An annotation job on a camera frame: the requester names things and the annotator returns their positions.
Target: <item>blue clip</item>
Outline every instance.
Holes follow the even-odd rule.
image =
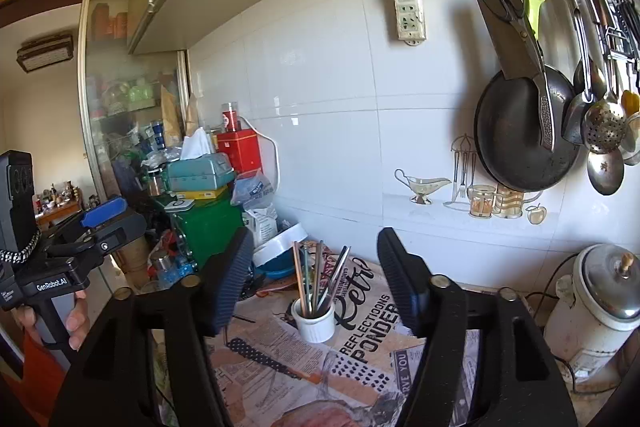
[[[94,229],[125,210],[127,210],[127,201],[124,198],[112,198],[106,203],[85,212],[80,224],[86,229]]]

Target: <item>glass cabinet door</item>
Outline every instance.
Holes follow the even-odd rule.
[[[83,1],[79,83],[84,140],[98,195],[101,200],[123,195],[131,204],[146,197],[142,161],[153,151],[178,145],[183,124],[178,52],[129,55],[127,8],[128,0]]]

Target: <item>blue bowl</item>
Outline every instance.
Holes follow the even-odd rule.
[[[274,281],[288,277],[295,272],[295,270],[293,248],[289,248],[289,250],[282,252],[279,256],[255,268],[257,274],[264,274]]]

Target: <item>electrical outlet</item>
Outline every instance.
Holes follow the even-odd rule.
[[[417,46],[427,38],[422,0],[394,0],[398,39]]]

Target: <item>black frying pan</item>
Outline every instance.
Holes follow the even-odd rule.
[[[482,165],[498,182],[520,192],[557,184],[580,149],[560,134],[574,88],[560,71],[545,66],[545,72],[556,130],[553,152],[540,145],[538,90],[530,79],[507,80],[498,72],[476,107],[474,135]]]

